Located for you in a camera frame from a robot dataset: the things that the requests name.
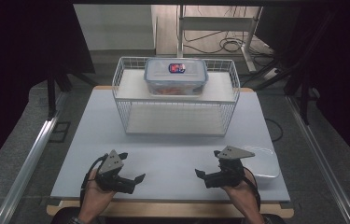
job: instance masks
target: container lid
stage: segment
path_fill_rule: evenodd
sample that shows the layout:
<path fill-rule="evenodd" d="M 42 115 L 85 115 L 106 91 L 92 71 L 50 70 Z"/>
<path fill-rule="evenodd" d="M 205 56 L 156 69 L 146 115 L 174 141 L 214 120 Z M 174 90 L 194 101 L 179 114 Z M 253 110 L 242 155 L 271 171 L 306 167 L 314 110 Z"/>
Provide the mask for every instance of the container lid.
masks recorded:
<path fill-rule="evenodd" d="M 145 81 L 205 82 L 206 64 L 200 59 L 151 58 L 147 60 Z"/>

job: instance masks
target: metal rail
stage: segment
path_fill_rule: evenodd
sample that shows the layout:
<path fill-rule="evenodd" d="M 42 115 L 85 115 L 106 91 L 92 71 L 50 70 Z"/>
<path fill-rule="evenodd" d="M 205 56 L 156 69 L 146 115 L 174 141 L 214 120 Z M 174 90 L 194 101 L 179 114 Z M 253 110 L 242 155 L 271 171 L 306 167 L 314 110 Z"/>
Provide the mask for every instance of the metal rail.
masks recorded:
<path fill-rule="evenodd" d="M 38 137 L 33 144 L 29 155 L 27 156 L 20 172 L 17 175 L 14 183 L 12 184 L 11 189 L 9 190 L 2 206 L 0 207 L 0 223 L 8 223 L 12 215 L 15 212 L 15 209 L 18 206 L 18 203 L 21 199 L 21 196 L 26 189 L 27 184 L 29 183 L 30 177 L 32 176 L 35 167 L 40 159 L 42 152 L 49 140 L 49 136 L 52 133 L 53 128 L 62 112 L 62 107 L 67 98 L 67 93 L 61 92 L 56 101 L 58 110 L 54 114 L 54 117 L 51 120 L 46 120 L 44 123 Z"/>
<path fill-rule="evenodd" d="M 313 156 L 315 157 L 320 172 L 325 178 L 327 185 L 329 186 L 329 189 L 334 196 L 334 200 L 340 208 L 340 211 L 343 214 L 346 223 L 350 224 L 350 200 L 346 195 L 346 192 L 343 190 L 343 187 L 341 186 L 340 182 L 338 182 L 337 177 L 332 172 L 331 167 L 329 166 L 329 163 L 326 160 L 326 157 L 320 148 L 320 145 L 317 143 L 317 140 L 315 139 L 311 128 L 304 124 L 302 117 L 299 114 L 300 109 L 297 105 L 297 102 L 295 102 L 294 97 L 286 96 L 286 99 L 291 107 L 297 123 L 300 126 L 301 132 L 304 135 Z"/>

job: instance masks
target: wall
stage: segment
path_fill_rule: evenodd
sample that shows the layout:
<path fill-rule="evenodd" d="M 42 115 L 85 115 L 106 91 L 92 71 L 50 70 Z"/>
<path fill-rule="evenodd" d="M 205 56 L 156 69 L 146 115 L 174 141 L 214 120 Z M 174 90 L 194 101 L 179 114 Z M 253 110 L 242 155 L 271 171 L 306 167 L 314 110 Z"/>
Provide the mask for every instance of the wall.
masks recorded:
<path fill-rule="evenodd" d="M 151 5 L 74 5 L 89 50 L 154 49 Z"/>

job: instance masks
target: white plate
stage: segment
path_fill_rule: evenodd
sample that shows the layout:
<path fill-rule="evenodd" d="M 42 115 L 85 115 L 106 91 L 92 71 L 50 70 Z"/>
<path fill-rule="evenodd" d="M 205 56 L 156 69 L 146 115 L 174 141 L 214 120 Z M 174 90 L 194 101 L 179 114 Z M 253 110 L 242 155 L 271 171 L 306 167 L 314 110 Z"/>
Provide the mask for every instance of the white plate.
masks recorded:
<path fill-rule="evenodd" d="M 241 159 L 244 167 L 248 168 L 258 184 L 268 184 L 280 174 L 276 153 L 269 148 L 243 146 L 241 149 L 253 152 L 254 157 Z"/>

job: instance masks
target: white table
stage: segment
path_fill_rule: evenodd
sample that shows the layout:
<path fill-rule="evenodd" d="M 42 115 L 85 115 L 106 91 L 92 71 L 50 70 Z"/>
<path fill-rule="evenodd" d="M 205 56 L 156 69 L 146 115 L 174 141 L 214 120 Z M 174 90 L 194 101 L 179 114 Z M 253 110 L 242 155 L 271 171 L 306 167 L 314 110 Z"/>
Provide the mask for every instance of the white table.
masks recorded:
<path fill-rule="evenodd" d="M 84 174 L 92 163 L 115 149 L 129 153 L 120 176 L 133 179 L 146 174 L 133 194 L 117 193 L 118 202 L 229 203 L 222 189 L 207 189 L 194 171 L 217 172 L 218 159 L 213 151 L 226 145 L 268 148 L 274 155 L 271 162 L 277 162 L 254 92 L 241 92 L 225 137 L 127 135 L 111 90 L 98 87 L 91 94 L 51 197 L 77 200 Z M 276 178 L 259 176 L 274 164 L 261 164 L 259 156 L 244 159 L 243 164 L 257 176 L 262 203 L 290 201 L 280 170 Z"/>

